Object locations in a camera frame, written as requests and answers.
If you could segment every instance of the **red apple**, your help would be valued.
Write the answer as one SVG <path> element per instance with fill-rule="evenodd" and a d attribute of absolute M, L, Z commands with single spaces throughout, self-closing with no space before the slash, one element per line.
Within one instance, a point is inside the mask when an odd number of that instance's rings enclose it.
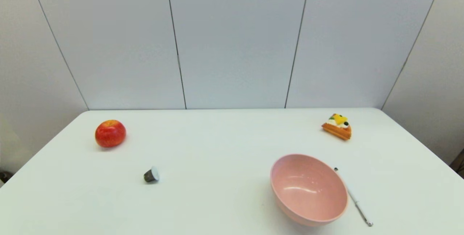
<path fill-rule="evenodd" d="M 101 123 L 95 131 L 95 140 L 101 147 L 113 147 L 126 138 L 126 128 L 120 121 L 108 120 Z"/>

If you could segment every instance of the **bowl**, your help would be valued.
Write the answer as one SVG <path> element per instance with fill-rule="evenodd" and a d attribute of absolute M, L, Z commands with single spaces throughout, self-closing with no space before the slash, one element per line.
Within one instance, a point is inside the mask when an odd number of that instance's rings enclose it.
<path fill-rule="evenodd" d="M 327 164 L 303 154 L 289 154 L 272 166 L 270 182 L 275 200 L 290 219 L 306 226 L 322 226 L 340 218 L 348 192 Z"/>

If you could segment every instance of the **tabletop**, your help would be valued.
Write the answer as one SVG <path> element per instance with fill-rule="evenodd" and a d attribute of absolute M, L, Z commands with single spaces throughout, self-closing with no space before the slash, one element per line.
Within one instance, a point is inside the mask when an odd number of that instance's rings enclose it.
<path fill-rule="evenodd" d="M 351 140 L 321 129 L 346 116 Z M 105 151 L 96 127 L 116 119 L 123 144 Z M 300 153 L 338 167 L 350 201 L 323 227 L 291 221 L 270 187 L 272 164 Z M 144 182 L 156 166 L 161 180 Z M 464 181 L 380 110 L 88 111 L 0 189 L 0 232 L 19 234 L 459 234 Z"/>

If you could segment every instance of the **white wall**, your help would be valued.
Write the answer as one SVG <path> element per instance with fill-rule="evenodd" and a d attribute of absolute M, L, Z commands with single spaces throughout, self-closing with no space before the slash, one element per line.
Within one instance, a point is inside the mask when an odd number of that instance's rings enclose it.
<path fill-rule="evenodd" d="M 184 109 L 169 0 L 40 0 L 88 107 Z"/>
<path fill-rule="evenodd" d="M 381 108 L 431 3 L 307 0 L 287 108 Z"/>
<path fill-rule="evenodd" d="M 86 110 L 38 1 L 0 0 L 1 167 L 17 171 Z"/>
<path fill-rule="evenodd" d="M 464 148 L 464 0 L 435 0 L 384 112 L 446 163 Z"/>
<path fill-rule="evenodd" d="M 283 108 L 305 0 L 171 0 L 187 108 Z"/>

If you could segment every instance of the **panel seam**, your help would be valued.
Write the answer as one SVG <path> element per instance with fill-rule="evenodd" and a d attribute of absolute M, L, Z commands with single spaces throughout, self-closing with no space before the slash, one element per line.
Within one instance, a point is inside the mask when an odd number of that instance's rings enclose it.
<path fill-rule="evenodd" d="M 76 82 L 76 78 L 74 78 L 73 72 L 71 72 L 71 69 L 69 68 L 69 65 L 68 65 L 68 62 L 66 61 L 65 55 L 63 55 L 63 51 L 61 51 L 61 47 L 60 47 L 59 44 L 58 44 L 58 40 L 57 40 L 57 38 L 55 37 L 55 33 L 53 33 L 53 29 L 51 28 L 51 25 L 50 25 L 50 22 L 48 21 L 47 15 L 45 15 L 45 11 L 44 11 L 44 8 L 42 7 L 42 3 L 40 2 L 40 0 L 37 0 L 37 1 L 38 1 L 38 4 L 40 5 L 40 9 L 42 10 L 43 16 L 45 17 L 45 20 L 47 21 L 47 25 L 48 25 L 48 28 L 50 29 L 51 35 L 53 36 L 53 39 L 55 40 L 55 43 L 57 44 L 58 50 L 59 50 L 59 52 L 60 52 L 60 54 L 61 54 L 61 57 L 63 58 L 63 61 L 65 62 L 66 67 L 68 68 L 69 73 L 71 74 L 71 77 L 72 77 L 72 79 L 73 79 L 73 81 L 74 81 L 74 84 L 76 85 L 76 88 L 78 88 L 79 94 L 81 95 L 81 98 L 82 98 L 82 100 L 84 101 L 84 104 L 86 105 L 87 110 L 90 110 L 90 109 L 88 108 L 86 99 L 84 98 L 84 96 L 83 96 L 83 94 L 82 94 L 82 91 L 81 91 L 81 89 L 79 88 L 78 83 Z"/>
<path fill-rule="evenodd" d="M 297 45 L 295 46 L 295 54 L 293 55 L 293 64 L 291 66 L 289 86 L 287 88 L 287 97 L 285 98 L 285 106 L 284 106 L 284 108 L 287 108 L 287 101 L 289 99 L 291 79 L 292 79 L 292 76 L 293 76 L 293 68 L 295 67 L 295 59 L 297 58 L 298 43 L 300 42 L 300 34 L 301 34 L 301 27 L 303 26 L 303 18 L 305 17 L 306 1 L 307 0 L 304 0 L 304 3 L 303 3 L 303 12 L 301 14 L 300 29 L 298 30 Z"/>
<path fill-rule="evenodd" d="M 408 55 L 407 55 L 407 57 L 406 57 L 406 60 L 405 60 L 405 62 L 404 62 L 404 64 L 403 64 L 403 66 L 401 67 L 401 70 L 399 71 L 398 76 L 396 77 L 395 82 L 393 83 L 393 86 L 391 87 L 390 92 L 388 93 L 388 95 L 387 95 L 386 98 L 385 98 L 385 101 L 384 101 L 384 103 L 383 103 L 383 105 L 382 105 L 382 108 L 381 108 L 382 111 L 383 111 L 383 108 L 385 107 L 386 102 L 388 101 L 388 98 L 389 98 L 390 95 L 392 94 L 393 88 L 395 88 L 395 85 L 396 85 L 396 83 L 398 82 L 398 79 L 399 79 L 399 77 L 401 76 L 401 73 L 403 72 L 403 69 L 405 68 L 406 63 L 407 63 L 408 60 L 409 60 L 409 56 L 411 55 L 411 52 L 413 51 L 414 46 L 416 45 L 417 39 L 419 38 L 419 35 L 421 34 L 422 29 L 424 28 L 424 24 L 426 23 L 427 17 L 429 16 L 430 10 L 432 9 L 432 6 L 434 5 L 434 2 L 435 2 L 435 0 L 432 0 L 432 3 L 430 4 L 429 10 L 427 11 L 427 14 L 426 14 L 426 18 L 424 18 L 424 22 L 422 22 L 422 25 L 421 25 L 421 27 L 420 27 L 420 29 L 419 29 L 419 33 L 417 33 L 416 40 L 414 40 L 413 46 L 412 46 L 411 49 L 409 50 L 409 53 L 408 53 Z"/>
<path fill-rule="evenodd" d="M 175 27 L 174 27 L 173 8 L 171 6 L 171 0 L 168 0 L 168 1 L 169 1 L 169 10 L 171 11 L 171 21 L 172 21 L 172 24 L 173 24 L 175 50 L 176 50 L 176 53 L 177 53 L 177 65 L 179 65 L 179 75 L 181 76 L 182 95 L 184 96 L 185 109 L 187 109 L 187 102 L 185 100 L 184 80 L 182 79 L 181 61 L 179 59 L 179 48 L 177 47 L 177 37 L 176 37 L 176 34 L 175 34 Z"/>

